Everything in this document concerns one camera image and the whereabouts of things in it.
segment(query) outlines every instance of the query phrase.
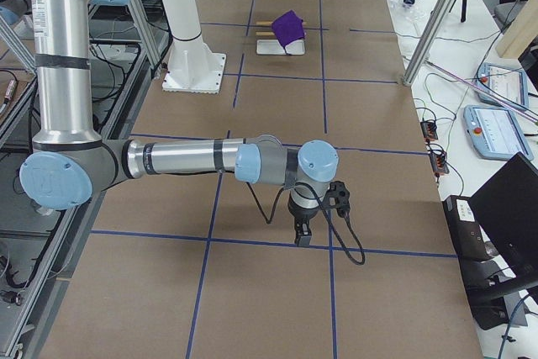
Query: barcode label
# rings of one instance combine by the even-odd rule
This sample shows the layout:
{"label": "barcode label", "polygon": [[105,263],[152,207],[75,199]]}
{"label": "barcode label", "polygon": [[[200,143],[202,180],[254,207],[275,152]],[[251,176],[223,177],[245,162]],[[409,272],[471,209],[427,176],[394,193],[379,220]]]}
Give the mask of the barcode label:
{"label": "barcode label", "polygon": [[32,0],[32,15],[34,17],[34,36],[48,37],[47,4],[45,0]]}

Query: electronic device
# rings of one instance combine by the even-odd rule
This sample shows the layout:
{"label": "electronic device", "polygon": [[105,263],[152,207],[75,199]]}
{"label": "electronic device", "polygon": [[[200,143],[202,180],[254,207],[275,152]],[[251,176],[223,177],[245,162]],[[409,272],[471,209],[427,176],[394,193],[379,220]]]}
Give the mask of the electronic device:
{"label": "electronic device", "polygon": [[460,258],[487,261],[491,256],[486,252],[480,225],[474,219],[468,200],[469,197],[451,195],[443,202],[452,244]]}
{"label": "electronic device", "polygon": [[[485,330],[508,322],[520,300],[519,291],[538,293],[538,169],[522,154],[512,157],[469,200],[476,221],[506,260],[516,278],[498,266],[460,260],[472,313]],[[520,310],[514,324],[524,325]]]}
{"label": "electronic device", "polygon": [[[514,70],[514,68],[482,63],[477,76],[477,85],[486,92],[493,90],[511,101],[514,108],[519,110],[529,107],[527,74],[523,69]],[[498,105],[495,100],[485,94],[479,93],[478,97],[484,103]]]}
{"label": "electronic device", "polygon": [[468,105],[463,118],[472,145],[481,157],[509,160],[521,152],[529,160],[534,158],[514,113],[508,109]]}

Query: white mounting plate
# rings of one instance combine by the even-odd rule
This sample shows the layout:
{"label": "white mounting plate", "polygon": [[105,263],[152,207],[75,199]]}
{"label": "white mounting plate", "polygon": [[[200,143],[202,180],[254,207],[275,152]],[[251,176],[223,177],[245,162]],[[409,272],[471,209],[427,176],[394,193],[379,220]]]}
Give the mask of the white mounting plate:
{"label": "white mounting plate", "polygon": [[226,54],[213,54],[219,60],[219,69],[211,71],[202,81],[195,85],[185,86],[174,78],[174,71],[169,71],[162,83],[162,89],[166,92],[205,92],[216,94],[220,90],[220,83],[224,75],[224,66],[226,65]]}
{"label": "white mounting plate", "polygon": [[286,46],[286,51],[277,40],[258,40],[257,42],[256,53],[258,55],[304,55],[304,40],[292,42]]}

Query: computer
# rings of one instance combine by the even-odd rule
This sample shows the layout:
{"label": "computer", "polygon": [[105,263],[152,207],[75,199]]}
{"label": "computer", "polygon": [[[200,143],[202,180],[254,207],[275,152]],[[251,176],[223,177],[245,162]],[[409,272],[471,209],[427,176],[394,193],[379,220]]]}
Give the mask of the computer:
{"label": "computer", "polygon": [[[508,322],[519,291],[538,298],[538,170],[518,153],[467,201],[474,219],[516,275],[505,277],[491,260],[479,262],[458,254],[473,316],[488,330]],[[464,242],[461,235],[452,237],[457,251]],[[524,310],[513,324],[526,325]]]}

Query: white pillar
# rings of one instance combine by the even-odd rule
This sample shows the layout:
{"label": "white pillar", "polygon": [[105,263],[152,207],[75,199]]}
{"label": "white pillar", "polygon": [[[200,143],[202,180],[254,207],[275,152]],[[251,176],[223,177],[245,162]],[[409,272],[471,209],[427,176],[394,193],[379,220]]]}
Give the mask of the white pillar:
{"label": "white pillar", "polygon": [[162,88],[175,92],[219,92],[226,55],[214,54],[203,42],[196,1],[162,2],[174,36]]}

